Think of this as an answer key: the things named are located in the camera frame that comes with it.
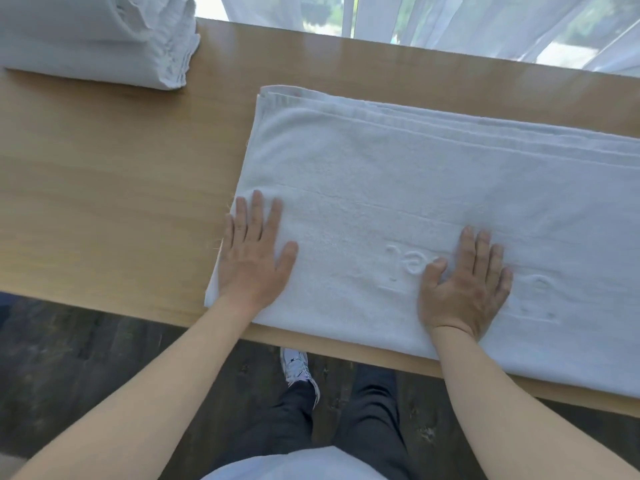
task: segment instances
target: sneaker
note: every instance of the sneaker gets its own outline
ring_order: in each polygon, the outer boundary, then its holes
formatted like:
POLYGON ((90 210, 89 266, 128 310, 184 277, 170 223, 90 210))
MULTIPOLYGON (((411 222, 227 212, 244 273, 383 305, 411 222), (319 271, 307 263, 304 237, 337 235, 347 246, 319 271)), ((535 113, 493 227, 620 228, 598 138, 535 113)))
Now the sneaker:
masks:
POLYGON ((311 382, 311 385, 316 391, 316 402, 314 403, 314 407, 316 407, 318 401, 320 401, 320 388, 313 377, 311 377, 311 372, 309 372, 307 353, 280 348, 280 363, 282 364, 282 371, 289 386, 292 386, 293 383, 298 381, 311 382))

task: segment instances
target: wooden floor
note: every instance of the wooden floor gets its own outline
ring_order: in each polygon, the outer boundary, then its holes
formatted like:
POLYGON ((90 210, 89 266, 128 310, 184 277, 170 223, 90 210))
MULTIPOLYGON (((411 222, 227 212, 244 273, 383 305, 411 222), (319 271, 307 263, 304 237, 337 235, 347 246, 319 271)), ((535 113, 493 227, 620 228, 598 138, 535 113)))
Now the wooden floor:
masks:
MULTIPOLYGON (((0 328, 0 452, 28 458, 130 379, 183 329, 21 299, 0 328)), ((310 356, 322 391, 314 440, 327 445, 348 401, 355 365, 310 356)), ((439 379, 398 373, 407 448, 424 479, 483 479, 439 379)), ((171 461, 164 480, 196 480, 285 389, 278 350, 240 341, 171 461)), ((549 403, 640 468, 640 421, 549 403)))

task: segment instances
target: white curtain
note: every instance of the white curtain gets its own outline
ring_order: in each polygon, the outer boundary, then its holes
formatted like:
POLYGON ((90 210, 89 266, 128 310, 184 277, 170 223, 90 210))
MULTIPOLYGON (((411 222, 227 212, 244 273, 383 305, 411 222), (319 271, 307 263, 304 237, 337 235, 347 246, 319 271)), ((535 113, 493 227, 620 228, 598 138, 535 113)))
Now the white curtain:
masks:
POLYGON ((640 0, 221 1, 231 22, 640 77, 640 0))

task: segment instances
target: wooden table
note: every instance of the wooden table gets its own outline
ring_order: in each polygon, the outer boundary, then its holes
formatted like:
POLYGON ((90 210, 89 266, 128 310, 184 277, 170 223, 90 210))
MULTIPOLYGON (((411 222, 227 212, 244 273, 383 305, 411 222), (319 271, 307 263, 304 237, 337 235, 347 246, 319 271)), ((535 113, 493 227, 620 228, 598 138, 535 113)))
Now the wooden table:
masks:
MULTIPOLYGON (((0 290, 192 324, 268 84, 640 137, 640 79, 210 20, 200 32, 176 93, 0 72, 0 290)), ((440 376, 372 347, 259 325, 244 337, 440 376)), ((515 379, 640 417, 636 399, 515 379)))

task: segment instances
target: white towel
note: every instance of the white towel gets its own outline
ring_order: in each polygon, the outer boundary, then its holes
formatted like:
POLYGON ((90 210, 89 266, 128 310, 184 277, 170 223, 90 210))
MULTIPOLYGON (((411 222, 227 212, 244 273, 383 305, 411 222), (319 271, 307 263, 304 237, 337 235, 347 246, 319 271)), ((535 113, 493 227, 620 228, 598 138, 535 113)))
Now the white towel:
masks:
POLYGON ((0 32, 0 67, 70 77, 177 89, 200 42, 195 1, 169 0, 146 42, 60 41, 0 32))
MULTIPOLYGON (((488 354, 640 397, 638 156, 632 138, 263 88, 236 192, 283 198, 276 247, 300 253, 256 322, 436 358, 420 274, 472 224, 515 269, 488 354)), ((205 304, 216 296, 214 271, 205 304)))
POLYGON ((144 41, 169 0, 0 0, 0 29, 48 41, 144 41))

